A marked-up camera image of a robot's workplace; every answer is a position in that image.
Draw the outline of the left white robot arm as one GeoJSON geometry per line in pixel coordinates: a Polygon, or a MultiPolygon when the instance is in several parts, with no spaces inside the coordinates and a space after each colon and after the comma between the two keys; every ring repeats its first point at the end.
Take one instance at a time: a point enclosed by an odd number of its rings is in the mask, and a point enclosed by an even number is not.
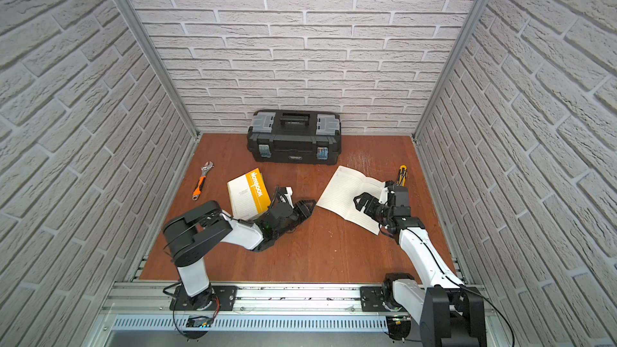
{"type": "Polygon", "coordinates": [[[251,252],[269,249],[282,236],[309,219],[314,199],[292,201],[292,189],[277,188],[275,201],[259,217],[242,220],[228,214],[214,200],[170,220],[162,233],[165,248],[177,268],[184,292],[201,307],[213,294],[203,258],[220,243],[234,244],[251,252]]]}

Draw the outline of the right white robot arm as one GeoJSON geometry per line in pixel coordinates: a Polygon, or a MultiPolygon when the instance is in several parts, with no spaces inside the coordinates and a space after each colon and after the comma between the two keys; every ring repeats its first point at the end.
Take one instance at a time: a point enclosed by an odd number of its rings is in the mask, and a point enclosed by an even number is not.
{"type": "Polygon", "coordinates": [[[365,192],[353,204],[395,240],[416,269],[422,284],[408,274],[391,273],[382,295],[385,306],[409,313],[422,345],[488,345],[485,305],[490,300],[466,286],[439,255],[425,225],[411,213],[407,188],[387,182],[378,198],[365,192]]]}

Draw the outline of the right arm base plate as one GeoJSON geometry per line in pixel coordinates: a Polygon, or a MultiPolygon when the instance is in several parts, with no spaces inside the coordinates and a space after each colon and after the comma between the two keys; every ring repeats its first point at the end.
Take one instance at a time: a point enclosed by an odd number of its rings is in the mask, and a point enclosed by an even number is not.
{"type": "Polygon", "coordinates": [[[390,288],[361,286],[359,289],[363,312],[408,312],[421,311],[425,291],[414,280],[396,280],[390,288]]]}

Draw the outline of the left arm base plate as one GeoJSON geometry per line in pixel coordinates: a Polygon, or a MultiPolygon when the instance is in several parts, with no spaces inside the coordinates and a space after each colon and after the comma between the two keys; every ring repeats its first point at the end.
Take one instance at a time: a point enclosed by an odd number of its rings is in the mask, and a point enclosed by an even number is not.
{"type": "Polygon", "coordinates": [[[175,311],[231,311],[236,302],[238,287],[215,284],[196,297],[190,297],[184,286],[177,286],[171,295],[170,310],[175,311]]]}

